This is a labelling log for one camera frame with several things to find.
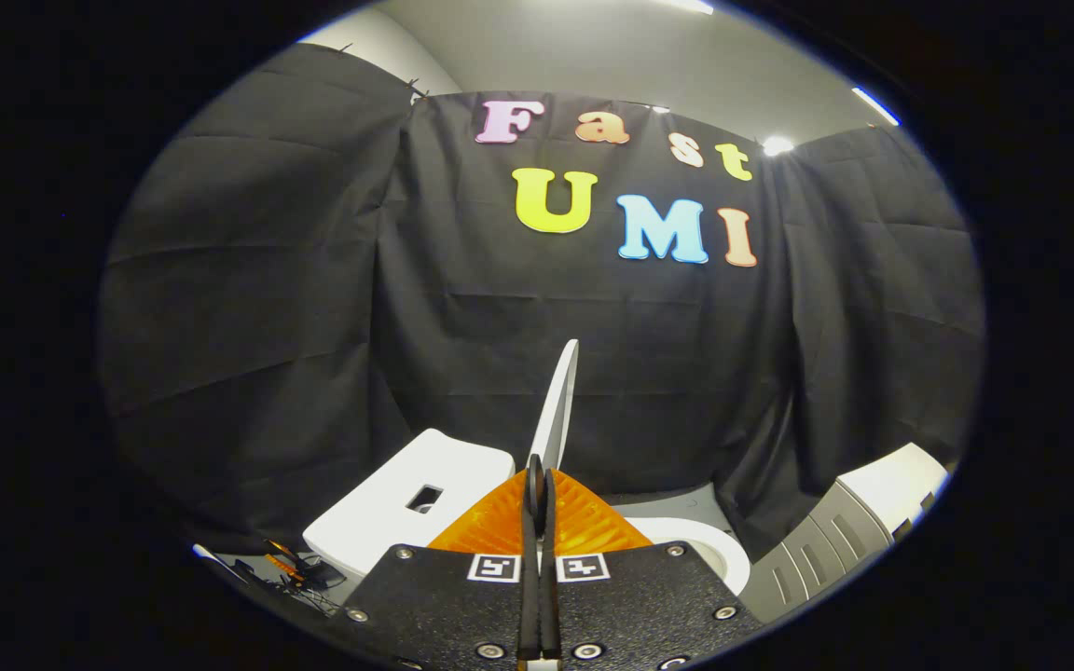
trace yellow letter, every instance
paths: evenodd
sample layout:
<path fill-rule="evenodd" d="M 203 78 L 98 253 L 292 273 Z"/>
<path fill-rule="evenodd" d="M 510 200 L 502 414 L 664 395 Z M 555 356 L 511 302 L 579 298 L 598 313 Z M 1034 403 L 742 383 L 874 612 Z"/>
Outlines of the yellow letter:
<path fill-rule="evenodd" d="M 690 166 L 703 166 L 703 156 L 698 152 L 698 142 L 681 132 L 669 133 L 669 152 Z"/>
<path fill-rule="evenodd" d="M 743 161 L 749 160 L 749 154 L 741 152 L 736 145 L 716 145 L 720 156 L 724 157 L 724 166 L 728 169 L 728 174 L 737 179 L 749 181 L 753 178 L 753 173 L 745 170 Z"/>
<path fill-rule="evenodd" d="M 756 265 L 757 257 L 753 256 L 749 246 L 749 213 L 734 208 L 721 208 L 719 211 L 724 218 L 724 225 L 728 227 L 728 254 L 724 259 L 741 267 Z"/>
<path fill-rule="evenodd" d="M 579 140 L 587 142 L 611 142 L 614 145 L 622 145 L 629 140 L 629 135 L 624 132 L 624 119 L 610 112 L 587 112 L 579 116 L 579 128 L 575 129 Z"/>
<path fill-rule="evenodd" d="M 591 186 L 599 181 L 590 172 L 568 172 L 570 183 L 570 211 L 564 216 L 551 216 L 546 209 L 546 194 L 553 172 L 542 169 L 517 169 L 512 171 L 517 180 L 517 218 L 528 229 L 541 233 L 570 233 L 587 224 L 591 218 Z"/>

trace orange gripper pad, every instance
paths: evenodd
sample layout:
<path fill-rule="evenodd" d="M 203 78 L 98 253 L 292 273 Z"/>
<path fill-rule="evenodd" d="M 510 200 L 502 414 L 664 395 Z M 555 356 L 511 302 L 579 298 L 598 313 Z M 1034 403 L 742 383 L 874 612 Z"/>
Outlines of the orange gripper pad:
<path fill-rule="evenodd" d="M 435 551 L 479 554 L 524 554 L 520 538 L 520 500 L 525 471 L 508 477 L 432 540 Z"/>
<path fill-rule="evenodd" d="M 557 490 L 554 555 L 626 551 L 653 544 L 596 493 L 566 472 L 550 470 Z"/>
<path fill-rule="evenodd" d="M 591 554 L 647 548 L 644 538 L 629 522 L 594 492 L 561 470 L 554 472 L 554 554 Z M 524 497 L 525 471 L 491 490 L 459 520 L 453 521 L 430 548 L 480 554 L 523 554 L 520 538 L 520 500 Z"/>

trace orange letter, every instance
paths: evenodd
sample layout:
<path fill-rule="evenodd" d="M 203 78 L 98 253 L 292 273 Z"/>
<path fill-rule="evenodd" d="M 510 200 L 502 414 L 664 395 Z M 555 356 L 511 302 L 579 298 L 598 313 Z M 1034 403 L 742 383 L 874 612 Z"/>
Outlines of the orange letter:
<path fill-rule="evenodd" d="M 624 132 L 624 119 L 610 112 L 587 112 L 579 116 L 579 128 L 575 129 L 579 140 L 587 142 L 611 142 L 614 145 L 622 145 L 629 140 L 629 135 Z"/>
<path fill-rule="evenodd" d="M 669 152 L 690 166 L 703 166 L 703 156 L 698 152 L 698 142 L 681 132 L 669 133 Z"/>
<path fill-rule="evenodd" d="M 743 209 L 721 208 L 720 216 L 728 227 L 728 253 L 724 256 L 727 262 L 740 267 L 752 267 L 757 264 L 749 246 L 749 213 Z"/>
<path fill-rule="evenodd" d="M 724 157 L 724 166 L 728 169 L 728 174 L 737 179 L 749 181 L 753 178 L 753 173 L 745 170 L 743 162 L 749 160 L 749 154 L 737 149 L 736 145 L 716 145 L 720 156 Z"/>

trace white ceiling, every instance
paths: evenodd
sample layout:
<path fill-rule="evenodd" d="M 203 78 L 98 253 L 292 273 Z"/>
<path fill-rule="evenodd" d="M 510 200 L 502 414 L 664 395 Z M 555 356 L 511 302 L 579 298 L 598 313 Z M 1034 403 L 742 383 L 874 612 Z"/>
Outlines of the white ceiling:
<path fill-rule="evenodd" d="M 648 102 L 759 142 L 800 144 L 882 123 L 853 82 L 719 5 L 710 16 L 666 0 L 388 0 L 376 9 L 463 90 Z"/>

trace blue letter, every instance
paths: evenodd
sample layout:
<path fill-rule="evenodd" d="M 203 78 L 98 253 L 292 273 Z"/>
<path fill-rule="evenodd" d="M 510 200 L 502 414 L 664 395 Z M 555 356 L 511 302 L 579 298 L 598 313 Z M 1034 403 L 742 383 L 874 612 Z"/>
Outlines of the blue letter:
<path fill-rule="evenodd" d="M 703 239 L 698 230 L 698 216 L 703 213 L 703 205 L 695 201 L 679 200 L 669 205 L 669 214 L 661 218 L 657 209 L 644 195 L 621 195 L 615 199 L 624 208 L 624 246 L 619 248 L 619 256 L 625 259 L 648 258 L 649 250 L 644 247 L 642 237 L 649 238 L 649 246 L 658 259 L 666 258 L 669 244 L 678 238 L 674 246 L 674 260 L 690 264 L 707 263 L 707 251 L 703 251 Z"/>

